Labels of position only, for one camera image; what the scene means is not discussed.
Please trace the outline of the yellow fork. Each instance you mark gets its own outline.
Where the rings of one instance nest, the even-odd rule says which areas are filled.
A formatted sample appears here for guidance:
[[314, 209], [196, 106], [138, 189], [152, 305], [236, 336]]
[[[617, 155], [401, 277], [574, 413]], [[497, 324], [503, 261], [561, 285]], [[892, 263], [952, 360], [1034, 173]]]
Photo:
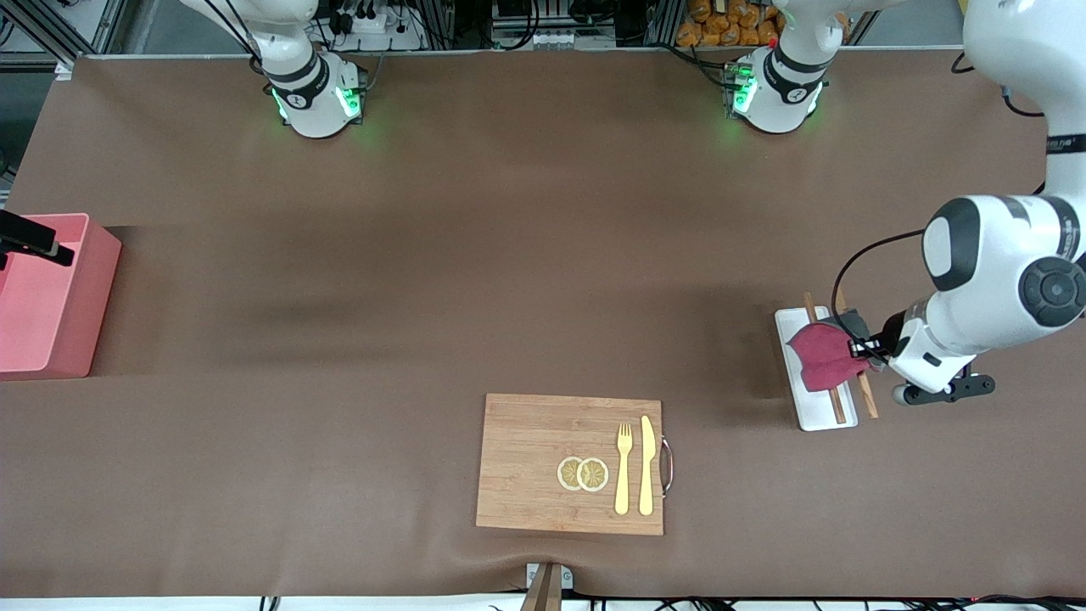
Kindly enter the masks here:
[[614, 512], [624, 517], [630, 510], [629, 456], [633, 448], [632, 427], [623, 422], [617, 430], [616, 447], [619, 455], [616, 491], [614, 491]]

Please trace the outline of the pink plastic bin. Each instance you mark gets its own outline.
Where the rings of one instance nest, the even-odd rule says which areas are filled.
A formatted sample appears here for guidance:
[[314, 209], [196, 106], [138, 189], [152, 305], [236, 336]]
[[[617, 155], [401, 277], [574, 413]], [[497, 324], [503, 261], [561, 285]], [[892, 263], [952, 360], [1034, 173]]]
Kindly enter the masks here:
[[70, 266], [8, 256], [0, 270], [0, 382], [85, 378], [123, 244], [86, 213], [31, 214], [63, 249]]

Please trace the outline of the orange snack packets pile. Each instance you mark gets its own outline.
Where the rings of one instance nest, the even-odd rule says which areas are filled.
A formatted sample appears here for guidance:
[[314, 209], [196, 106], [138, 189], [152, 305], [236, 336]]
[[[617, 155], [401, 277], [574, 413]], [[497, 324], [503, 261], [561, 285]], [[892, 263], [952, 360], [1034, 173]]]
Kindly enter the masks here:
[[771, 0], [686, 0], [675, 47], [771, 46], [787, 17]]

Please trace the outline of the yellow knife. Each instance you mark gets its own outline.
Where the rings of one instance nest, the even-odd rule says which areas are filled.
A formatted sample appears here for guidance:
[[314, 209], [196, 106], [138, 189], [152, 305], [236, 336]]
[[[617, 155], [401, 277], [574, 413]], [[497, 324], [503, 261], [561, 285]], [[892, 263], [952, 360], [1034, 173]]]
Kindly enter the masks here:
[[659, 444], [651, 417], [641, 415], [641, 482], [637, 510], [642, 517], [654, 514], [655, 495], [652, 468], [654, 468], [658, 448]]

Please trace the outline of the brown wooden chopstick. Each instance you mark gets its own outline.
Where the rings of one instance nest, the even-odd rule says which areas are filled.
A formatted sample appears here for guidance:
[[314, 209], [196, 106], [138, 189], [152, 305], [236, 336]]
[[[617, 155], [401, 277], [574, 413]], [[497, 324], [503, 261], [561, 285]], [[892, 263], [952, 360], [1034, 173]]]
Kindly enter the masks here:
[[[812, 298], [812, 294], [809, 291], [803, 292], [803, 305], [809, 323], [817, 323], [819, 321], [817, 316], [817, 306], [815, 306], [815, 298]], [[837, 421], [837, 424], [839, 425], [845, 425], [847, 422], [846, 413], [844, 411], [844, 406], [842, 406], [838, 389], [830, 389], [828, 390], [828, 394], [831, 399], [831, 407], [833, 407], [835, 421]]]
[[[838, 311], [845, 311], [847, 309], [847, 301], [845, 297], [844, 290], [842, 289], [837, 290], [837, 295], [835, 295], [834, 297], [834, 306], [837, 307]], [[879, 410], [877, 410], [877, 405], [874, 402], [874, 394], [871, 387], [869, 375], [866, 374], [866, 371], [863, 371], [860, 372], [856, 379], [862, 400], [864, 400], [866, 413], [868, 413], [868, 417], [871, 418], [871, 420], [877, 420]]]

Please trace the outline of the grey table edge bracket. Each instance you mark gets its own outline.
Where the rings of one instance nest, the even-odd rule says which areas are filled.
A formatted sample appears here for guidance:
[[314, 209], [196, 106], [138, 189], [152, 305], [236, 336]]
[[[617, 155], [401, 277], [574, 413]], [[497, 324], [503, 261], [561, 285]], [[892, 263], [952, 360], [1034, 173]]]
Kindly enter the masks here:
[[574, 587], [573, 570], [559, 563], [528, 564], [526, 587], [520, 611], [561, 611], [565, 591]]

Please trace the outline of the white rectangular tray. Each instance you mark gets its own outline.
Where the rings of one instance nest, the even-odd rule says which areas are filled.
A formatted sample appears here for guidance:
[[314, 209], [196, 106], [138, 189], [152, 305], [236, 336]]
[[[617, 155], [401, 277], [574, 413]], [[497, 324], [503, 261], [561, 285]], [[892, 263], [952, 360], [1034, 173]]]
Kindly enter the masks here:
[[849, 383], [837, 387], [846, 413], [847, 422], [845, 425], [839, 425], [835, 421], [828, 390], [811, 392], [804, 386], [801, 362], [798, 353], [790, 345], [790, 341], [803, 326], [809, 324], [806, 310], [804, 308], [780, 309], [773, 314], [773, 321], [775, 321], [776, 344], [781, 349], [785, 372], [787, 372], [792, 405], [795, 407], [795, 413], [798, 415], [798, 427], [804, 432], [822, 432], [822, 430], [857, 427], [859, 418]]

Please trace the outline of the white power strip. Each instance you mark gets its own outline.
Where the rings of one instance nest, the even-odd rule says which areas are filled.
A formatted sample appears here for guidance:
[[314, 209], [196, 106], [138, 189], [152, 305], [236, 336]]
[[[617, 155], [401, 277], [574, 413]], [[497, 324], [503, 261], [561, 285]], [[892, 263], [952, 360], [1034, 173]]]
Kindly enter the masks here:
[[404, 16], [390, 0], [329, 0], [334, 35], [383, 35], [404, 30]]

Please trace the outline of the aluminium frame profile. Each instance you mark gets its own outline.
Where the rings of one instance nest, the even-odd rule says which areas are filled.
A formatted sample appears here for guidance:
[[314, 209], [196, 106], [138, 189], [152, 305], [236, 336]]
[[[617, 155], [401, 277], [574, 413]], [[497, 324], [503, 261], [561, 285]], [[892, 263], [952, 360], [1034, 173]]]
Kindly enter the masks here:
[[0, 0], [0, 74], [67, 73], [114, 51], [132, 0]]

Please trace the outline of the red and grey cloth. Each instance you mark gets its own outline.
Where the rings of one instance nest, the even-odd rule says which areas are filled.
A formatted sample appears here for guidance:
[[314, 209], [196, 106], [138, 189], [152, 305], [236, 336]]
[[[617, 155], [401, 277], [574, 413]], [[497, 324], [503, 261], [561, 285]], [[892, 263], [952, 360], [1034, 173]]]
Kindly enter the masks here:
[[798, 353], [804, 386], [811, 392], [835, 389], [871, 370], [864, 356], [851, 356], [848, 348], [850, 338], [869, 336], [866, 319], [854, 308], [841, 311], [839, 318], [819, 318], [815, 324], [803, 326], [790, 341]]

